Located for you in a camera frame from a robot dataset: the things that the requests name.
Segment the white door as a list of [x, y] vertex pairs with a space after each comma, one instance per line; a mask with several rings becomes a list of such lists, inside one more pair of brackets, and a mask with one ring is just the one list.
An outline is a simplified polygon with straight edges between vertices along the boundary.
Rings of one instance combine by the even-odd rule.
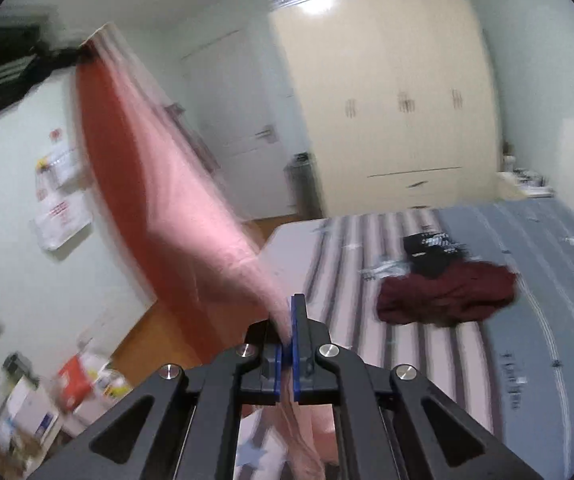
[[247, 32], [236, 30], [187, 55], [182, 72], [229, 203], [249, 220], [292, 214], [287, 154]]

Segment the striped grey bed sheet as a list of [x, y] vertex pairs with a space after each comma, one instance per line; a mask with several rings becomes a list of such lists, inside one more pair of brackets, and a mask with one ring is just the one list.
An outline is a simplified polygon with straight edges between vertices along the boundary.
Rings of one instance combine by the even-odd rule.
[[[404, 272], [403, 237], [421, 231], [506, 266], [515, 301], [453, 327], [381, 322], [380, 283]], [[574, 474], [574, 213], [559, 200], [288, 223], [261, 255], [335, 344], [368, 364], [414, 365], [542, 477]]]

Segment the black hanging clothes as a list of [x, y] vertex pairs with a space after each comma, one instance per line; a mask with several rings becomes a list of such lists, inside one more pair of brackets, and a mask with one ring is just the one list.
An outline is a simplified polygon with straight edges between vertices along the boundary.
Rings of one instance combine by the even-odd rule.
[[63, 42], [56, 14], [17, 6], [0, 14], [0, 112], [21, 101], [57, 70], [89, 57], [80, 41]]

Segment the pink printed t-shirt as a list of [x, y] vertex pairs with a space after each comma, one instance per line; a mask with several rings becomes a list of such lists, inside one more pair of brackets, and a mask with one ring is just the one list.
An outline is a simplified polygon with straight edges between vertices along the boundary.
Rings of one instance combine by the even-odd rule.
[[202, 362], [272, 322], [293, 336], [289, 296], [168, 112], [116, 26], [75, 71], [78, 128], [104, 208], [153, 296]]

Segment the cream wardrobe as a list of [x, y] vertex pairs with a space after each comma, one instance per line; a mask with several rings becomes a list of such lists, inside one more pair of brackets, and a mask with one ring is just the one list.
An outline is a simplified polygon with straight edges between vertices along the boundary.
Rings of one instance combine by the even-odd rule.
[[311, 0], [271, 23], [325, 214], [493, 200], [496, 88], [470, 0]]

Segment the maroon garment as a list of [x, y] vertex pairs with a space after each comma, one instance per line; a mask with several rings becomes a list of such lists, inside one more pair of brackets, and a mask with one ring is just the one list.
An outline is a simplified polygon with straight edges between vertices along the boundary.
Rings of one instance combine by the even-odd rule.
[[517, 281], [507, 266], [456, 261], [436, 278], [416, 273], [385, 278], [376, 314], [391, 325], [482, 322], [513, 303]]

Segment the red bag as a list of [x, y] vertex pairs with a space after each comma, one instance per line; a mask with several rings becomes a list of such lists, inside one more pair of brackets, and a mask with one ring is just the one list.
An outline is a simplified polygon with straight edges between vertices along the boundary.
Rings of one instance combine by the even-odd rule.
[[92, 383], [78, 356], [72, 356], [60, 368], [57, 385], [58, 403], [65, 412], [74, 411], [90, 395]]

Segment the wall calendar poster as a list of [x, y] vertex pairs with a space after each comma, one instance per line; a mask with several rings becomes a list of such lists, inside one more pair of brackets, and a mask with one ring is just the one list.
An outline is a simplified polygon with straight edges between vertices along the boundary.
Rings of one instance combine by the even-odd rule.
[[86, 205], [83, 168], [61, 129], [49, 133], [52, 146], [35, 166], [37, 213], [33, 219], [38, 246], [57, 252], [93, 222]]

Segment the white cardboard box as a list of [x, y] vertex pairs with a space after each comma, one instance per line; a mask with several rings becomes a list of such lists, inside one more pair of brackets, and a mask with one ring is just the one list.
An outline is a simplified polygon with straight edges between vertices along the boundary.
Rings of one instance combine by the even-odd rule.
[[60, 411], [46, 390], [22, 377], [2, 407], [0, 449], [8, 450], [14, 438], [43, 445], [59, 419]]

